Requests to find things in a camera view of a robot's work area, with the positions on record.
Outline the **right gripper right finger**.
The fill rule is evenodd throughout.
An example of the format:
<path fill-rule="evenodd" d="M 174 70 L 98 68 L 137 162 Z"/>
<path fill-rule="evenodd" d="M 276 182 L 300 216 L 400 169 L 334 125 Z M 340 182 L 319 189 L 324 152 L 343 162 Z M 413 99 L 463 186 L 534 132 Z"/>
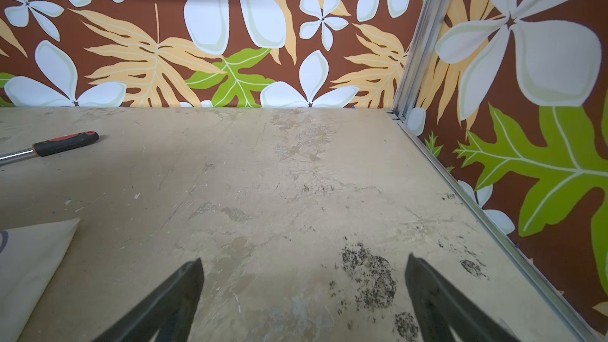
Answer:
<path fill-rule="evenodd" d="M 408 255 L 405 283 L 425 341 L 516 341 L 427 261 Z"/>

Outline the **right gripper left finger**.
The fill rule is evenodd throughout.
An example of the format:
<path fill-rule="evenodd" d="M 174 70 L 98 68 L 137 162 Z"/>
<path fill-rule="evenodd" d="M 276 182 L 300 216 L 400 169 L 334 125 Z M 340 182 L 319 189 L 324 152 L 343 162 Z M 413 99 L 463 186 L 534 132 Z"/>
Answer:
<path fill-rule="evenodd" d="M 183 264 L 96 341 L 186 341 L 204 287 L 201 259 Z"/>

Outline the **white tote bag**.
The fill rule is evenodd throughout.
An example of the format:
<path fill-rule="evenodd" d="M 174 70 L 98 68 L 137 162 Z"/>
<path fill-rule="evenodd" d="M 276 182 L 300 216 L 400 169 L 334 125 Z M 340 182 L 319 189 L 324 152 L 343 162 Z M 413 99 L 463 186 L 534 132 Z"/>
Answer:
<path fill-rule="evenodd" d="M 1 340 L 16 341 L 60 266 L 79 218 L 1 231 Z"/>

